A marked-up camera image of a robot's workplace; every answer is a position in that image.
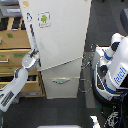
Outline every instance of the white robot body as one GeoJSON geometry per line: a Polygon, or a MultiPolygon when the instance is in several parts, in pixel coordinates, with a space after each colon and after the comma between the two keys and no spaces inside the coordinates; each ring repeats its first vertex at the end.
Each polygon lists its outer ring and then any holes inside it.
{"type": "Polygon", "coordinates": [[[92,63],[94,88],[107,101],[118,99],[128,89],[122,85],[128,74],[127,48],[128,37],[118,33],[112,36],[110,47],[96,48],[92,63]]]}

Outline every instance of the refrigerator door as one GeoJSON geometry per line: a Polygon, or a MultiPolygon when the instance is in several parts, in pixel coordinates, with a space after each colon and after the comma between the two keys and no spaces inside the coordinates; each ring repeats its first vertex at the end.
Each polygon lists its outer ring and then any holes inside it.
{"type": "Polygon", "coordinates": [[[41,70],[83,56],[91,0],[19,0],[31,48],[30,24],[40,53],[41,70]]]}

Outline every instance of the refrigerator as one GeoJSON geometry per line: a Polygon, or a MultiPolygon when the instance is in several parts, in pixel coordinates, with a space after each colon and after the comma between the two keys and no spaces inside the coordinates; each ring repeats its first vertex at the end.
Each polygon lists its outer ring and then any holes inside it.
{"type": "Polygon", "coordinates": [[[91,0],[19,0],[31,48],[40,54],[46,97],[76,98],[91,0]]]}

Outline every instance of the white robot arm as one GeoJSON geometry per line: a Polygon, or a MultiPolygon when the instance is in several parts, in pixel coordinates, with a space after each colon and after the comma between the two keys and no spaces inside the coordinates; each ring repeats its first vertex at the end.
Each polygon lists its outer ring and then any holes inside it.
{"type": "Polygon", "coordinates": [[[39,62],[39,53],[28,52],[22,59],[22,68],[16,69],[13,80],[0,90],[0,110],[6,112],[13,99],[20,92],[32,71],[39,62]]]}

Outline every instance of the blue label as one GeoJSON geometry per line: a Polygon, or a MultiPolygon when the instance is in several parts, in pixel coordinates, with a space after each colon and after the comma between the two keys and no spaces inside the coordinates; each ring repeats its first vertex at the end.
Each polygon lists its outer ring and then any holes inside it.
{"type": "Polygon", "coordinates": [[[123,78],[125,77],[126,74],[126,69],[124,67],[120,67],[119,72],[117,73],[116,77],[114,77],[115,82],[120,85],[121,81],[123,80],[123,78]]]}

